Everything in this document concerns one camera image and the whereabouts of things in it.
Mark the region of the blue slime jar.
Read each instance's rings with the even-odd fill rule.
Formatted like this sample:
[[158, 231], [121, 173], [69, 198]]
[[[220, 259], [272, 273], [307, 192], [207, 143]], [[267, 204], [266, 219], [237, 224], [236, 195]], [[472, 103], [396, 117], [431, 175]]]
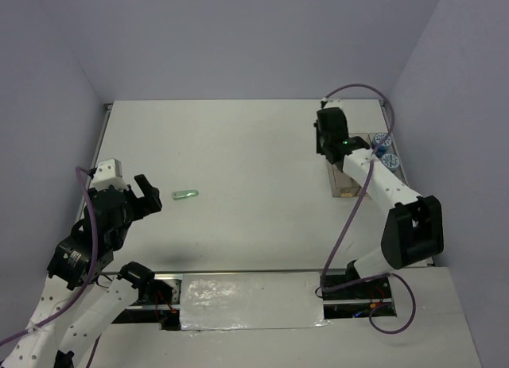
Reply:
[[401, 162], [398, 156], [394, 153], [385, 153], [381, 158], [383, 165], [391, 172], [397, 172], [400, 169]]
[[377, 133], [371, 135], [371, 147], [375, 155], [381, 158], [392, 146], [392, 137], [387, 133]]

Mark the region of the green correction tape case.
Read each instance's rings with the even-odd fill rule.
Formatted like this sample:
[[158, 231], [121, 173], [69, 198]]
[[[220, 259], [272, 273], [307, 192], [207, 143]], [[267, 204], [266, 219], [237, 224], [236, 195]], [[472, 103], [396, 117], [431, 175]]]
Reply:
[[182, 199], [189, 199], [192, 197], [197, 197], [199, 195], [199, 191], [195, 189], [189, 189], [189, 190], [182, 190], [182, 191], [175, 191], [172, 193], [172, 198], [174, 200], [182, 200]]

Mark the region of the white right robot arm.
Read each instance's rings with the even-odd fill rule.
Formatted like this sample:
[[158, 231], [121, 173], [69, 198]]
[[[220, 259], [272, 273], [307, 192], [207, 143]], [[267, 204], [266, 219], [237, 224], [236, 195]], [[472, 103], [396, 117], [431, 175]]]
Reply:
[[405, 185], [361, 137], [352, 137], [339, 107], [320, 109], [315, 121], [317, 153], [360, 185], [358, 201], [370, 196], [387, 215], [381, 241], [370, 253], [348, 263], [346, 289], [364, 297], [381, 277], [441, 254], [442, 208], [435, 196], [424, 197]]

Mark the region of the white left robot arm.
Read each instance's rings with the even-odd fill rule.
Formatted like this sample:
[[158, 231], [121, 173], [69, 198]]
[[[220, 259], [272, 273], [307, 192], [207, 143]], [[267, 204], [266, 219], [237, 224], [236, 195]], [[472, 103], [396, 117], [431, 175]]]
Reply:
[[155, 274], [135, 261], [125, 264], [101, 297], [81, 316], [76, 314], [115, 251], [125, 241], [133, 222], [162, 209], [160, 192], [140, 174], [131, 186], [99, 186], [97, 170], [76, 170], [79, 182], [89, 176], [92, 186], [83, 188], [84, 214], [67, 238], [55, 249], [47, 268], [45, 287], [29, 323], [1, 341], [14, 343], [3, 367], [76, 367], [88, 349], [95, 349], [106, 328], [135, 301], [144, 304], [156, 292]]

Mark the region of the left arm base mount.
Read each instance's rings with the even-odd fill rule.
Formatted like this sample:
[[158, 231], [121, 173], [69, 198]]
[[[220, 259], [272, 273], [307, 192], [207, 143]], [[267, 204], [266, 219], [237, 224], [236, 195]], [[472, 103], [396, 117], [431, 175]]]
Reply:
[[152, 324], [163, 331], [181, 330], [182, 276], [158, 274], [153, 288], [126, 307], [113, 324]]

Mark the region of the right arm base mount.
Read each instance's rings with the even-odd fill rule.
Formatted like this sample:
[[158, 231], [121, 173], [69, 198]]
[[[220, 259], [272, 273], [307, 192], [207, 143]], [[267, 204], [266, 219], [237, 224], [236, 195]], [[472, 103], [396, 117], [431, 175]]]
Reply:
[[327, 320], [367, 318], [372, 309], [380, 307], [374, 317], [396, 316], [392, 292], [387, 277], [349, 286], [335, 292], [323, 292], [320, 287], [315, 295], [322, 300]]

